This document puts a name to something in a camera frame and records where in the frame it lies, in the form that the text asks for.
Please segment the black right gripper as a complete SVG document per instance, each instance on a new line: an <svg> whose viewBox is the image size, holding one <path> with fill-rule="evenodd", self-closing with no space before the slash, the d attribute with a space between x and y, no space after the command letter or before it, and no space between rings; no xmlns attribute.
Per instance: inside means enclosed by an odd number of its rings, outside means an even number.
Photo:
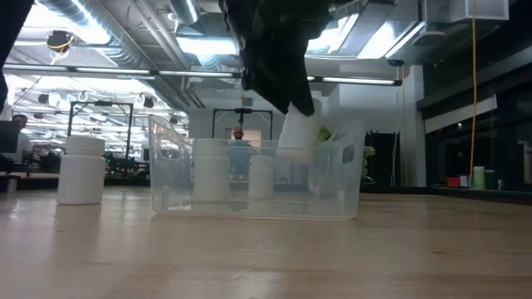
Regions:
<svg viewBox="0 0 532 299"><path fill-rule="evenodd" d="M221 10L243 64L241 86L286 115L290 99L275 80L294 79L293 106L315 113L304 55L332 20L327 0L222 0Z"/></svg>

